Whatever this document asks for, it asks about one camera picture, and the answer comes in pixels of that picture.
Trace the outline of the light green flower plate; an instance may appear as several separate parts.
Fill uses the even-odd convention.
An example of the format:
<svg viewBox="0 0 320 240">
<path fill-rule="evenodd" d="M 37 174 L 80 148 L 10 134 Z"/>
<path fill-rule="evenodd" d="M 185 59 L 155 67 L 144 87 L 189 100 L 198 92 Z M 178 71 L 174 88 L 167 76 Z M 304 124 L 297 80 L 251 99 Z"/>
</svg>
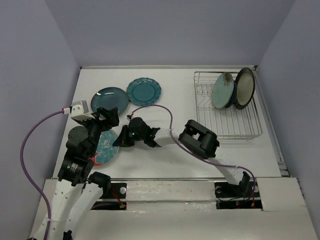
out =
<svg viewBox="0 0 320 240">
<path fill-rule="evenodd" d="M 213 85 L 212 104 L 216 109 L 225 108 L 231 98 L 234 88 L 234 78 L 231 73 L 222 73 Z"/>
</svg>

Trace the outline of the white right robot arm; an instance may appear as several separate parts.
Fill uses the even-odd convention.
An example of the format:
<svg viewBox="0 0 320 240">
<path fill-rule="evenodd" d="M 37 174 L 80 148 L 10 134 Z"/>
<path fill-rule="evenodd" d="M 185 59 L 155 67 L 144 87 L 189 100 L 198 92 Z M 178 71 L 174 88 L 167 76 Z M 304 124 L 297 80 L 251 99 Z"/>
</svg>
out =
<svg viewBox="0 0 320 240">
<path fill-rule="evenodd" d="M 256 179 L 252 172 L 243 166 L 217 158 L 216 151 L 220 147 L 218 136 L 194 120 L 188 120 L 182 131 L 176 131 L 173 128 L 150 127 L 142 118 L 134 117 L 121 131 L 124 136 L 120 143 L 126 147 L 132 147 L 136 142 L 143 142 L 150 148 L 177 144 L 196 159 L 216 167 L 235 196 L 248 200 L 254 197 L 250 180 Z"/>
</svg>

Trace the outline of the dark teal round plate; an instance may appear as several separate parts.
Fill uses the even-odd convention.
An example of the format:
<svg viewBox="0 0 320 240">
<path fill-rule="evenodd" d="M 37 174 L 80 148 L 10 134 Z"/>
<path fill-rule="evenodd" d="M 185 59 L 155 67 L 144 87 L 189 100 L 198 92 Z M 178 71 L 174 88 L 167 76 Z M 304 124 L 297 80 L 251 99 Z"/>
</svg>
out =
<svg viewBox="0 0 320 240">
<path fill-rule="evenodd" d="M 127 93 L 118 87 L 106 87 L 96 92 L 90 102 L 90 106 L 93 112 L 97 111 L 97 108 L 104 108 L 111 110 L 113 108 L 118 109 L 118 114 L 121 115 L 129 105 L 129 97 Z"/>
</svg>

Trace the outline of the teal scalloped plate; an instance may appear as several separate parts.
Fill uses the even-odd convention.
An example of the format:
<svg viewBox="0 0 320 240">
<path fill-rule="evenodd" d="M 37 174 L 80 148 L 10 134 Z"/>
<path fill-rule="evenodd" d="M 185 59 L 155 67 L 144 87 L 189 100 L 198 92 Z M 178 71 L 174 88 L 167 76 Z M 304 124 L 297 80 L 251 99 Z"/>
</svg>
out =
<svg viewBox="0 0 320 240">
<path fill-rule="evenodd" d="M 160 99 L 162 88 L 156 80 L 140 77 L 129 83 L 126 93 L 133 104 L 146 106 L 155 104 Z"/>
</svg>

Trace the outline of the navy shell-shaped dish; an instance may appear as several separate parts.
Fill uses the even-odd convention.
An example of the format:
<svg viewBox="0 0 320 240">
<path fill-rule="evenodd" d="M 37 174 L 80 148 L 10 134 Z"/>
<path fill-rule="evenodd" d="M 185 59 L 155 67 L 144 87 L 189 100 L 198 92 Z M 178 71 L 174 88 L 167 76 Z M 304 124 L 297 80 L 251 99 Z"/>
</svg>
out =
<svg viewBox="0 0 320 240">
<path fill-rule="evenodd" d="M 231 94 L 231 97 L 228 101 L 228 103 L 224 106 L 225 108 L 229 108 L 236 102 L 236 95 L 237 95 L 237 83 L 234 81 L 233 82 L 233 91 Z"/>
</svg>

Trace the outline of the red and teal plate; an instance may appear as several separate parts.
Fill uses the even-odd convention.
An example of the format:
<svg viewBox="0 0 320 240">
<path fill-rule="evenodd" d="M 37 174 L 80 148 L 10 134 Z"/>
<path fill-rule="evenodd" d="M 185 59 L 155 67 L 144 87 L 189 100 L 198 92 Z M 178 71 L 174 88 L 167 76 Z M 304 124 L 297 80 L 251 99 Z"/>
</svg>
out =
<svg viewBox="0 0 320 240">
<path fill-rule="evenodd" d="M 96 153 L 91 158 L 94 167 L 104 167 L 112 162 L 119 150 L 118 146 L 113 146 L 116 139 L 117 134 L 113 130 L 103 131 L 100 134 Z"/>
</svg>

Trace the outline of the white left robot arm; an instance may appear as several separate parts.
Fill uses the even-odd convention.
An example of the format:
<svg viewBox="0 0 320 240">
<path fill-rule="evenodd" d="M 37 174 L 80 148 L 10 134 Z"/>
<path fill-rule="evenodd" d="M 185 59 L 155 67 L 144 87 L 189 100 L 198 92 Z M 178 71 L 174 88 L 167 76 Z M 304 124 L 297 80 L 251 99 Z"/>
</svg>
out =
<svg viewBox="0 0 320 240">
<path fill-rule="evenodd" d="M 110 194 L 111 178 L 91 172 L 102 132 L 119 125 L 118 109 L 99 107 L 89 113 L 82 103 L 63 108 L 79 125 L 68 133 L 67 151 L 57 175 L 55 191 L 47 201 L 47 215 L 34 240 L 73 240 L 95 202 Z"/>
</svg>

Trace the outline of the cream plate with grey rim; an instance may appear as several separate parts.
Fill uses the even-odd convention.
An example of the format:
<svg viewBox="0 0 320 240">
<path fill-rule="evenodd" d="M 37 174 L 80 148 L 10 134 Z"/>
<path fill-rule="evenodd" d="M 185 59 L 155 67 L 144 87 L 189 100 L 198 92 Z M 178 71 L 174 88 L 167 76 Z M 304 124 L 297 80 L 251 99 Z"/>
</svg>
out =
<svg viewBox="0 0 320 240">
<path fill-rule="evenodd" d="M 235 83 L 237 88 L 234 106 L 242 110 L 251 102 L 255 92 L 256 83 L 253 71 L 248 67 L 242 68 L 236 76 Z"/>
</svg>

